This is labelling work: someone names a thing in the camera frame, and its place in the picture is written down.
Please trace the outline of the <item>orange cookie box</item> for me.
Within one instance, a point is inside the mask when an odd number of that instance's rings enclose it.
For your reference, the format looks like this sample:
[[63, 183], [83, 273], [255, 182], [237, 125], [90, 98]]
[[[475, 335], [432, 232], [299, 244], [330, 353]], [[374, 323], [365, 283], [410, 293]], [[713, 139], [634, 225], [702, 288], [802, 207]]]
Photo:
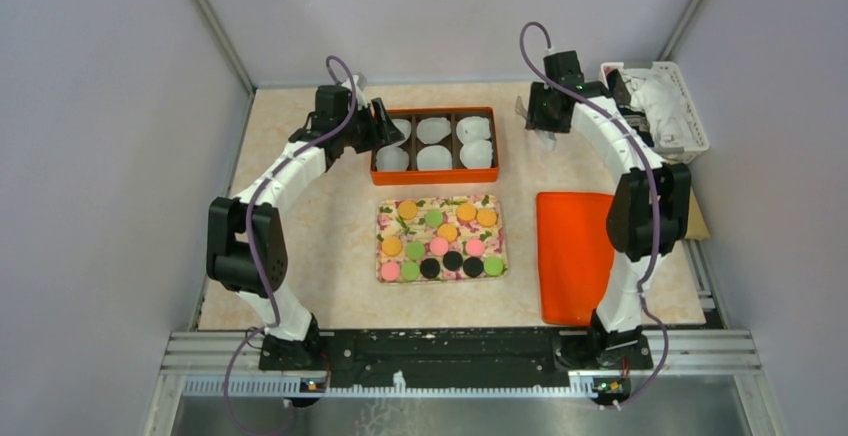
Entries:
[[[489, 183], [497, 180], [499, 175], [498, 144], [495, 128], [495, 115], [490, 107], [460, 107], [460, 108], [418, 108], [390, 110], [390, 118], [408, 119], [412, 123], [412, 132], [409, 140], [399, 146], [406, 151], [410, 157], [409, 169], [404, 172], [378, 172], [375, 168], [376, 151], [372, 152], [370, 158], [370, 172], [372, 181], [377, 186], [386, 185], [430, 185], [430, 184], [465, 184], [465, 183]], [[488, 169], [467, 169], [460, 162], [459, 152], [463, 144], [457, 139], [457, 120], [468, 116], [483, 116], [491, 120], [492, 137], [490, 141], [494, 146], [494, 161]], [[448, 148], [453, 156], [453, 169], [444, 171], [419, 171], [416, 167], [416, 156], [420, 149], [425, 146], [416, 136], [416, 126], [420, 119], [428, 117], [447, 117], [451, 123], [451, 135], [434, 145]]]

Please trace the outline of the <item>orange cookie one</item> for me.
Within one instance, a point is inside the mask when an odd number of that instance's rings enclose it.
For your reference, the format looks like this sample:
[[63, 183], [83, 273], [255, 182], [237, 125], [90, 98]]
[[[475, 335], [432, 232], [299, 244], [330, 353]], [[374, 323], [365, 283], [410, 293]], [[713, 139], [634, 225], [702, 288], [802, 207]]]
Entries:
[[404, 220], [413, 220], [418, 214], [418, 204], [412, 200], [402, 201], [398, 207], [398, 215]]

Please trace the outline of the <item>green cookie top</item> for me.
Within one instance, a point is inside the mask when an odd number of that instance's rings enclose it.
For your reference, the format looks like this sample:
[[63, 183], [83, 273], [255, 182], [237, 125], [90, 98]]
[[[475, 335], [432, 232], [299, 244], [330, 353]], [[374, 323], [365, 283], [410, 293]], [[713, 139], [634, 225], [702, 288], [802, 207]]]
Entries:
[[444, 223], [444, 214], [438, 209], [428, 210], [424, 216], [424, 222], [428, 227], [438, 228]]

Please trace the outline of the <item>orange cookie two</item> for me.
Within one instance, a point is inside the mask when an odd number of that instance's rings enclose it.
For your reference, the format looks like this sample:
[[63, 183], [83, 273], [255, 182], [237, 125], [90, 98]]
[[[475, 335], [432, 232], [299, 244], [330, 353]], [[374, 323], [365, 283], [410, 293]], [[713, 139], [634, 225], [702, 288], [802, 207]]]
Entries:
[[476, 215], [477, 208], [471, 203], [463, 203], [456, 208], [456, 217], [460, 222], [471, 222]]

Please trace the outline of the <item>orange cookie five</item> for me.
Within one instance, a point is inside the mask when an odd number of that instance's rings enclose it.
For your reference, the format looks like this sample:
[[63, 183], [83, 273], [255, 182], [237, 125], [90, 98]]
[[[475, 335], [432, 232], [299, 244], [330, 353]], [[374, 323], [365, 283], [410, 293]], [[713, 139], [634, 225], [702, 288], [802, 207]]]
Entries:
[[403, 251], [403, 241], [397, 236], [385, 238], [380, 245], [381, 252], [388, 257], [395, 257]]

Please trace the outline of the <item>orange cookie four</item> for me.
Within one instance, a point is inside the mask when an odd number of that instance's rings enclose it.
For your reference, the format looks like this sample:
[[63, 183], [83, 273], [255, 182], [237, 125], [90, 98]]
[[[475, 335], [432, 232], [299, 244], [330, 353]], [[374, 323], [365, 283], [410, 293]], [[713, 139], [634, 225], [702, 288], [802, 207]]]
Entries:
[[447, 242], [453, 242], [459, 237], [459, 230], [456, 225], [445, 223], [437, 228], [437, 235]]

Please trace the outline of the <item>orange cookie three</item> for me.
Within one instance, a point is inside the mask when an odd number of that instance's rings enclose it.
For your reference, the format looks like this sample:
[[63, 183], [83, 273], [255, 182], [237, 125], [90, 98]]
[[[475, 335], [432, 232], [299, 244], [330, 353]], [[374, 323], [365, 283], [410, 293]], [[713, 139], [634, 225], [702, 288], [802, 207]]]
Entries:
[[498, 213], [492, 208], [481, 208], [477, 211], [475, 219], [482, 227], [493, 227], [498, 222]]

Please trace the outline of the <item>orange box lid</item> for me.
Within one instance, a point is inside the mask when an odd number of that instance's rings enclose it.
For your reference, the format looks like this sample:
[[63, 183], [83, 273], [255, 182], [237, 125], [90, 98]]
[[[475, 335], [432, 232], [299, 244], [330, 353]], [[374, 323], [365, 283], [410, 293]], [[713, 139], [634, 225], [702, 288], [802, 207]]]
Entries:
[[542, 320], [587, 327], [614, 259], [606, 232], [612, 197], [589, 192], [536, 195], [537, 274]]

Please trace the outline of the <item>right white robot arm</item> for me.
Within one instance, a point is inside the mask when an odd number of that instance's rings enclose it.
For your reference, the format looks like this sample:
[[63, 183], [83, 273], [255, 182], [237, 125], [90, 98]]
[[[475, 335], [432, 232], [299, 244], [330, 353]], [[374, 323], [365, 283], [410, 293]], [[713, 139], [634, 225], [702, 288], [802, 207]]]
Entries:
[[581, 133], [617, 180], [606, 222], [614, 257], [586, 341], [589, 360], [612, 368], [637, 344], [646, 290], [687, 232], [691, 173], [647, 146], [603, 85], [587, 87], [575, 51], [549, 48], [533, 71], [540, 79], [531, 85], [526, 128]]

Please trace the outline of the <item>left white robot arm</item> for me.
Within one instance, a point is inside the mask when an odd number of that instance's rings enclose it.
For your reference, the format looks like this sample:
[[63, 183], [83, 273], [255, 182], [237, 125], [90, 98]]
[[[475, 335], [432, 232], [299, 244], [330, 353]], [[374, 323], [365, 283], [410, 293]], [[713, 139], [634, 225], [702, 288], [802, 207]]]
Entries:
[[364, 76], [356, 74], [318, 87], [313, 111], [272, 165], [236, 195], [217, 197], [209, 206], [207, 276], [253, 308], [265, 334], [284, 341], [283, 357], [297, 369], [317, 363], [321, 344], [309, 335], [312, 314], [285, 282], [284, 216], [346, 149], [361, 154], [403, 139], [382, 100], [368, 99], [365, 86]]

